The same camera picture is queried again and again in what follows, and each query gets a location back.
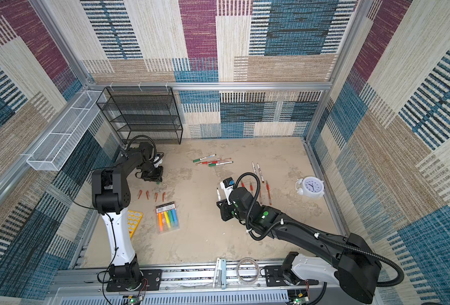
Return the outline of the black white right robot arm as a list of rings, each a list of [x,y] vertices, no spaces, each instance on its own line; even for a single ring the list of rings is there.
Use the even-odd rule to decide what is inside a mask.
[[[297,285],[307,280],[333,283],[353,299],[371,304],[376,288],[394,287],[403,282],[403,269],[376,254],[357,234],[333,235],[296,221],[272,206],[260,205],[259,193],[251,194],[238,180],[224,179],[226,197],[217,202],[221,219],[237,219],[255,241],[273,238],[286,241],[323,259],[309,263],[306,256],[290,252],[282,264],[283,280]]]

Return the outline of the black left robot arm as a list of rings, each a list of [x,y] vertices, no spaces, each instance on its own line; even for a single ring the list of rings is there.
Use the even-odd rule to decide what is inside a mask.
[[[135,291],[143,286],[144,280],[128,229],[131,192],[127,178],[137,169],[142,180],[162,182],[163,156],[151,137],[137,135],[115,163],[91,174],[92,204],[104,220],[111,249],[106,283],[118,291]]]

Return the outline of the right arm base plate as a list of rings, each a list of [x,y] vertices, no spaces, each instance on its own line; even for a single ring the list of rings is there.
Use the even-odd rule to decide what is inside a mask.
[[[283,271],[280,265],[268,265],[261,268],[260,274],[265,278],[267,287],[306,286],[307,280],[300,280],[291,271]],[[311,285],[318,285],[317,280],[308,280]]]

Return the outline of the brown capped white marker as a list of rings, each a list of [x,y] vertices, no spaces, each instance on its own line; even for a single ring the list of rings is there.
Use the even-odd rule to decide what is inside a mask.
[[[259,173],[259,177],[260,177],[261,182],[262,182],[262,183],[265,183],[265,179],[264,179],[264,177],[263,177],[263,174],[262,174],[262,171],[261,171],[261,168],[260,168],[259,163],[257,163],[257,170],[258,170],[258,173]]]

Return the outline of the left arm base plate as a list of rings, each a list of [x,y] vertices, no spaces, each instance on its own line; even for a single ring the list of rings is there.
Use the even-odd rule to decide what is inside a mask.
[[[162,270],[141,269],[136,279],[110,280],[105,292],[143,292],[160,289]]]

